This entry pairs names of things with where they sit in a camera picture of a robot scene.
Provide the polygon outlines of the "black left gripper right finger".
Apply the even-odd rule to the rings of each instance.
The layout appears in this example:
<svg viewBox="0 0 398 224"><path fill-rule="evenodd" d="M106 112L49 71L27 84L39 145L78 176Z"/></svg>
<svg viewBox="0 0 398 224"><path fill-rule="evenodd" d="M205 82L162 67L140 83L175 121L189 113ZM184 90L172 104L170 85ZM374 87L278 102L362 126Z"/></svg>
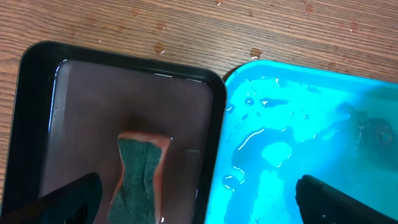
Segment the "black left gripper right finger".
<svg viewBox="0 0 398 224"><path fill-rule="evenodd" d="M311 175L303 175L295 191L304 224L397 224L397 220Z"/></svg>

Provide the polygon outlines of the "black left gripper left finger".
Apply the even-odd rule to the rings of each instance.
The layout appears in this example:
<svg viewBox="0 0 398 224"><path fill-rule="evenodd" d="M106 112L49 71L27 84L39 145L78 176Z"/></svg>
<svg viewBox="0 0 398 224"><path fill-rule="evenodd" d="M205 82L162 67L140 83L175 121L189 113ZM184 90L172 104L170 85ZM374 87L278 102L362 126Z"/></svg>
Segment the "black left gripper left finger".
<svg viewBox="0 0 398 224"><path fill-rule="evenodd" d="M1 223L92 224L103 188L99 175L89 173L1 217Z"/></svg>

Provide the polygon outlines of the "green pink sponge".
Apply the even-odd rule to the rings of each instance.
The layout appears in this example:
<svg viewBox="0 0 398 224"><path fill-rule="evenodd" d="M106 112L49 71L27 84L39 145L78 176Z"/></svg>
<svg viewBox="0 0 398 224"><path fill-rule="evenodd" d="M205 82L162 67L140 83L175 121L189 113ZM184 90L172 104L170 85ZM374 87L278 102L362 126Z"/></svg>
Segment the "green pink sponge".
<svg viewBox="0 0 398 224"><path fill-rule="evenodd" d="M160 222L162 174L170 142L158 134L128 131L118 136L122 171L109 207L109 223Z"/></svg>

